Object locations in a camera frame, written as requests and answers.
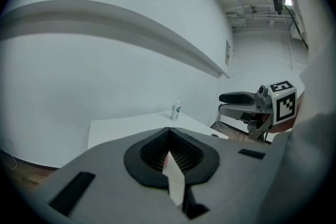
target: floor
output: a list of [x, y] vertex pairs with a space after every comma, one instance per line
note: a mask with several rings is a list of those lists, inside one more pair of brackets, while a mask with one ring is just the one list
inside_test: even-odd
[[[226, 126], [216, 126], [216, 124], [214, 124], [212, 128], [227, 135], [230, 140], [256, 143], [255, 141], [249, 139], [247, 135], [234, 131]], [[2, 151], [0, 151], [0, 158], [4, 169], [12, 182], [18, 187], [31, 193], [35, 192], [38, 186], [55, 171], [55, 169], [52, 168], [40, 168], [19, 160], [15, 161], [11, 156], [3, 153]]]

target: white table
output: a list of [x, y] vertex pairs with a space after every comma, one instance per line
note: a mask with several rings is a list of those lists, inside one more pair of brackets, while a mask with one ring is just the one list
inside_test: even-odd
[[170, 114], [171, 111], [164, 111], [128, 118], [92, 121], [88, 149], [107, 141], [164, 127], [185, 128], [197, 133], [206, 135], [216, 134], [220, 138], [228, 139], [228, 136], [211, 129], [183, 113], [180, 113], [178, 121], [171, 121]]

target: black rubber pad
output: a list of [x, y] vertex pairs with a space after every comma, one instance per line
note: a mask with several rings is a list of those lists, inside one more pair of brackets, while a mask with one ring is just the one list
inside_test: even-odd
[[256, 159], [263, 159], [263, 157], [265, 156], [265, 153], [262, 152], [257, 152], [257, 151], [250, 151], [250, 150], [240, 150], [238, 153], [252, 157], [252, 158], [256, 158]]
[[55, 199], [49, 203], [49, 206], [67, 216], [94, 178], [94, 174], [80, 172], [67, 186], [65, 186], [65, 188], [63, 188]]

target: black grille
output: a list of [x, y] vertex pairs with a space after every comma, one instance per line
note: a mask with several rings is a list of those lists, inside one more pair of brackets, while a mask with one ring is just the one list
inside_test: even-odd
[[204, 157], [200, 149], [171, 131], [161, 134], [143, 146], [140, 157], [148, 166], [162, 172], [168, 151], [171, 152], [183, 174], [197, 166]]

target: small bottle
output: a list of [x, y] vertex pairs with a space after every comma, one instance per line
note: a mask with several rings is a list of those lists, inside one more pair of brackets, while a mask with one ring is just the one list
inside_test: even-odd
[[175, 100], [174, 104], [173, 104], [173, 109], [172, 109], [172, 115], [170, 116], [170, 119], [172, 121], [177, 121], [178, 114], [180, 112], [181, 106], [180, 106], [180, 102], [179, 100]]

